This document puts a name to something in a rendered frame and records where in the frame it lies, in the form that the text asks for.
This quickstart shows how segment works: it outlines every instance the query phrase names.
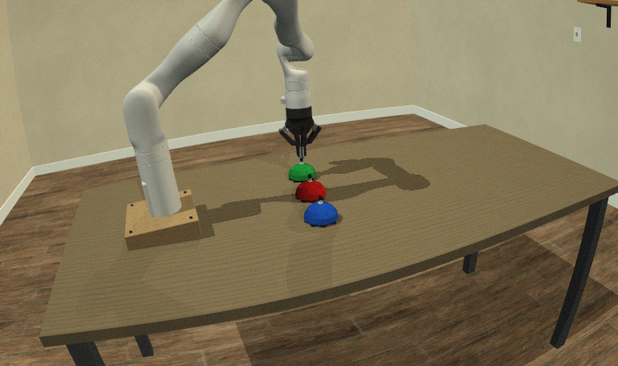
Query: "black metal table leg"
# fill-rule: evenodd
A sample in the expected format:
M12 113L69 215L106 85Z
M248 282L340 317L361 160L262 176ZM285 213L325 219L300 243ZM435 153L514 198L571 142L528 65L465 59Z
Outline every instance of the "black metal table leg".
M67 345L76 366L105 366L94 342Z
M583 230L582 243L579 246L577 261L569 290L566 292L564 304L556 323L554 334L551 337L551 345L560 348L566 341L571 329L571 324L577 314L579 302L582 300L583 289L586 288L586 280L595 258L596 245L599 242L605 209L608 207L608 199L602 199L588 208L586 227Z
M155 354L152 350L152 344L150 344L148 335L137 335L135 341L138 343L139 351L142 353L142 356L153 356Z
M468 275L473 273L476 269L476 257L479 256L478 252L470 253L463 258L463 271Z

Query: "white robotic arm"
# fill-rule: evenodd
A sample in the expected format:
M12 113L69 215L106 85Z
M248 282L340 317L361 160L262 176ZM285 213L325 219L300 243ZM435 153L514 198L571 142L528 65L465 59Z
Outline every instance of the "white robotic arm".
M171 165L159 108L174 88L208 62L228 42L241 12L253 0L222 0L171 49L165 60L142 82L129 91L124 100L124 114L129 140L135 151L142 188L151 217L164 217L180 210L178 186ZM262 0L276 15L274 29L280 44L277 54L286 80L282 103L287 112L311 116L308 73L293 68L290 61L309 60L313 43L300 28L298 0ZM315 138L316 128L311 134ZM280 133L292 145L294 143ZM304 146L301 147L301 162Z

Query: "red dome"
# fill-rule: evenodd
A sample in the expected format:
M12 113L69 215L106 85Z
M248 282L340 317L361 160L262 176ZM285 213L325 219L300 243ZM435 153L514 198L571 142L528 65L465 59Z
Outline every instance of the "red dome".
M317 201L319 197L326 197L326 188L315 181L305 181L296 188L296 198L301 201Z

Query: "beige wall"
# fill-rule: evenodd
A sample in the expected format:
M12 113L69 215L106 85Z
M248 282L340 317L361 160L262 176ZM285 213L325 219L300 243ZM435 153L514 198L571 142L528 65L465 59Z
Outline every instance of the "beige wall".
M0 0L0 207L32 168L8 26L6 0Z
M0 158L16 169L0 201L30 166L130 147L125 95L219 1L6 0ZM315 56L295 65L309 71L314 115L417 105L618 179L618 13L613 28L576 0L299 0L299 14ZM163 104L168 139L285 121L273 21L253 0Z

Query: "black shelf bracket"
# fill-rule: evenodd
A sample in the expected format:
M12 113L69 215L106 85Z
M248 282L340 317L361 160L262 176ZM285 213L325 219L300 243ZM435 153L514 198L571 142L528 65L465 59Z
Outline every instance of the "black shelf bracket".
M612 26L612 6L606 6L605 4L597 4L596 6L608 9L608 28L610 28Z

